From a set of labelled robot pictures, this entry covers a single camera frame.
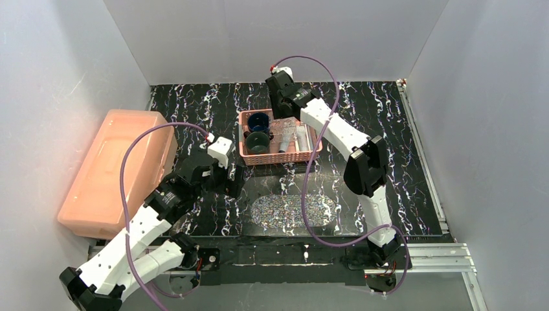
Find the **clear textured oval tray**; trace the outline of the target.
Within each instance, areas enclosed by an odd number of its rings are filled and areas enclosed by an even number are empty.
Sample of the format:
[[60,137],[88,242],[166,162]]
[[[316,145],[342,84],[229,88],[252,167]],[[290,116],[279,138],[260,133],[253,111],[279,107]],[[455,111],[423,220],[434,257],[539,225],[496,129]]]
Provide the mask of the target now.
[[[337,204],[325,195],[306,195],[306,216],[311,227],[332,223]],[[251,205],[252,222],[267,229],[304,227],[301,195],[272,194],[257,198]]]

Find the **dark green mug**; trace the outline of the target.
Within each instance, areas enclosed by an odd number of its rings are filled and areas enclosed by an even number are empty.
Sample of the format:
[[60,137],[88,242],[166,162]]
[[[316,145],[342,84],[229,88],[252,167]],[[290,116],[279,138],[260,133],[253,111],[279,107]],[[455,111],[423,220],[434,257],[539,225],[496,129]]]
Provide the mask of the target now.
[[244,132],[243,138],[244,150],[249,155],[260,155],[270,152],[274,135],[271,132]]

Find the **pink perforated plastic basket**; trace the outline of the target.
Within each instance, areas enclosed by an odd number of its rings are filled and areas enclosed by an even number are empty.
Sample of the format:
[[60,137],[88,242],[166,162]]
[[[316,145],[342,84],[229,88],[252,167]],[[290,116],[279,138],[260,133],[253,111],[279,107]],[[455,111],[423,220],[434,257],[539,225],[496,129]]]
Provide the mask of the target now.
[[249,155],[243,147],[243,134],[244,132],[249,132],[248,126],[247,126],[247,119],[248,117],[256,112],[263,112],[268,114],[270,118],[270,122],[273,119],[273,113],[271,109],[256,109],[256,110],[245,110],[241,111],[238,116],[238,149],[239,153],[242,156],[244,162],[246,165],[268,165],[268,164],[279,164],[279,163],[296,163],[296,162],[306,162],[310,159],[312,153],[313,153],[313,147],[315,146],[315,141],[317,139],[317,131],[314,130],[312,127],[306,125],[305,123],[301,122],[304,126],[307,126],[308,130],[308,138],[310,143],[310,151],[308,152],[300,152],[298,149],[298,143],[297,140],[290,142],[289,148],[286,153],[279,153],[278,149],[280,146],[280,143],[272,143],[271,142],[271,150],[268,154],[260,154],[260,155]]

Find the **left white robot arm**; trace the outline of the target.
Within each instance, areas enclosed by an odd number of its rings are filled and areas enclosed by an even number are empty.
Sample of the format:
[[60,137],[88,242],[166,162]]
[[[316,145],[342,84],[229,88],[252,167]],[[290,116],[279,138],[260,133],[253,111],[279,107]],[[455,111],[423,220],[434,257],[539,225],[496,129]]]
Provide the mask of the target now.
[[120,310],[138,288],[177,267],[192,268],[199,246],[184,233],[167,238],[145,253],[163,233],[188,214],[204,194],[238,198],[245,184],[245,165],[229,165],[208,154],[191,156],[169,173],[146,197],[135,216],[92,259],[79,268],[68,267],[60,282],[78,310]]

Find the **clear textured acrylic holder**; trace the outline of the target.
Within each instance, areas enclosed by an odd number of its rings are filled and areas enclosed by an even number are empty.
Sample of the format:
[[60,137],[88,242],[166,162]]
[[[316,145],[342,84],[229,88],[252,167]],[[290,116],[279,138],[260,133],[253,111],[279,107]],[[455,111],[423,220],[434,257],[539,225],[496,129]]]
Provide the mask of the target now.
[[281,143],[283,141],[297,140],[297,129],[303,124],[295,118],[275,119],[269,124],[269,131],[273,138],[272,143]]

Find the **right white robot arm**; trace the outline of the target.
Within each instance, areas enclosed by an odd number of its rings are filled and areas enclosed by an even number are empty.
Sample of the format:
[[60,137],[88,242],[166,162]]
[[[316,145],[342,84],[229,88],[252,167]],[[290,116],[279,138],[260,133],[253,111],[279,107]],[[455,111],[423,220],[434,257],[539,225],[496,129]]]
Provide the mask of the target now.
[[366,220],[370,258],[379,265],[398,250],[387,203],[388,148],[381,136],[355,129],[315,90],[295,83],[288,67],[274,67],[266,79],[275,119],[296,118],[323,136],[345,158],[345,185],[357,196]]

